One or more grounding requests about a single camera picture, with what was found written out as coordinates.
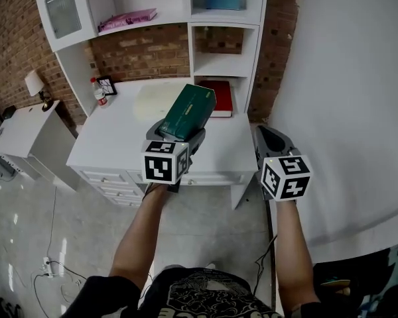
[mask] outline pink book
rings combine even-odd
[[[109,20],[101,23],[99,25],[99,32],[103,30],[109,30],[117,27],[143,23],[145,21],[152,20],[157,14],[157,9],[144,9],[142,11],[135,11],[130,13],[125,13],[112,17]]]

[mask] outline bookshelf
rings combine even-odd
[[[87,116],[94,112],[96,100],[90,90],[90,63],[84,55],[84,42],[97,36],[138,27],[187,23],[189,35],[190,80],[197,77],[219,77],[230,80],[238,113],[245,113],[255,77],[263,32],[267,0],[242,0],[243,9],[206,9],[205,0],[74,0],[65,1],[52,14],[45,1],[37,0],[44,30],[62,70]],[[141,9],[157,8],[157,16],[145,23],[98,32],[98,26],[108,18]],[[82,21],[64,36],[56,37],[53,25],[71,21],[78,15]],[[241,54],[205,53],[195,48],[196,27],[237,27],[243,29]]]

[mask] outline white wall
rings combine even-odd
[[[398,243],[398,226],[380,246],[351,237],[398,215],[398,0],[301,0],[270,125],[314,168],[298,203],[314,261]],[[346,237],[349,251],[324,256]]]

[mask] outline picture frame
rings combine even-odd
[[[113,84],[111,76],[103,76],[97,78],[96,81],[99,83],[100,87],[103,89],[105,95],[117,95],[117,90]]]

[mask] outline table lamp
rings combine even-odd
[[[28,73],[25,77],[25,83],[31,97],[34,97],[37,93],[40,95],[40,99],[43,102],[42,111],[45,112],[49,110],[53,105],[53,100],[44,96],[44,82],[40,79],[35,70]]]

